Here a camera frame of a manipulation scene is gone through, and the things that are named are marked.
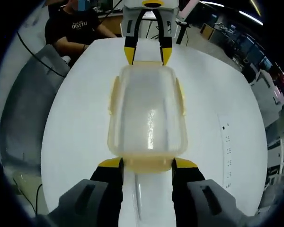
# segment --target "gray chair back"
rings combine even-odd
[[[51,45],[46,45],[36,57],[63,76],[70,70]],[[1,117],[0,155],[3,166],[41,175],[43,132],[63,79],[33,56],[23,67],[9,92]]]

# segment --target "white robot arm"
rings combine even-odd
[[[152,10],[159,27],[161,60],[166,65],[172,53],[172,37],[176,33],[178,0],[125,0],[122,32],[125,38],[124,51],[129,64],[133,64],[138,33],[143,15]]]

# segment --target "round white table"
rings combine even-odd
[[[41,154],[45,200],[49,211],[59,197],[98,164],[114,155],[107,147],[108,102],[114,78],[127,65],[124,39],[96,40],[62,83],[47,119]],[[160,61],[158,41],[140,39],[135,60]],[[185,95],[188,147],[182,158],[197,163],[235,198],[237,207],[254,215],[267,168],[265,129],[257,101],[244,76],[224,62],[189,47],[174,45],[168,62]],[[146,206],[175,226],[171,171],[141,176]],[[152,195],[151,184],[160,191]],[[136,203],[133,176],[124,174],[119,226],[133,226]]]

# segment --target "black t-shirt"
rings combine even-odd
[[[89,45],[97,38],[95,30],[100,24],[93,9],[75,14],[68,14],[61,9],[46,23],[46,43],[53,44],[62,37],[66,37],[69,42]]]

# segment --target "transparent plastic box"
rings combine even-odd
[[[111,92],[108,147],[134,172],[161,172],[187,148],[184,97],[173,69],[135,62]]]

